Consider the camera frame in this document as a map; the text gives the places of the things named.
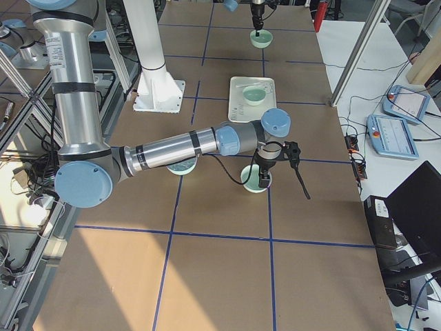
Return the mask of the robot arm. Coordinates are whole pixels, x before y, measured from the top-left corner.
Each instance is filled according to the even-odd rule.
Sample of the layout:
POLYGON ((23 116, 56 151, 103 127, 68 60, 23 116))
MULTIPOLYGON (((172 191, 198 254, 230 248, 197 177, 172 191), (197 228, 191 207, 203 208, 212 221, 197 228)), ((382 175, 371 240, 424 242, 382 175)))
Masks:
POLYGON ((286 141, 291 119, 278 108, 247 123, 226 121, 167 137, 160 115, 179 112, 185 82, 167 71, 153 2, 125 1, 123 6, 140 56, 141 74, 134 114, 125 114, 116 131, 127 132, 131 139, 158 134, 159 140, 112 147, 102 134, 90 54, 90 39, 105 21, 105 2, 30 2, 34 25, 45 38, 61 122, 63 143, 54 189, 64 202, 76 208, 97 206, 109 198, 116 184, 144 170, 210 152, 223 156, 253 152, 261 188, 269 187, 269 170, 276 162, 290 161, 297 167, 299 149, 286 141))
MULTIPOLYGON (((230 12, 235 11, 239 6, 237 0, 224 0, 223 6, 230 12)), ((252 23, 256 37, 260 36, 260 31, 263 29, 263 15, 265 13, 265 1, 264 0, 251 0, 250 10, 252 14, 252 23)))

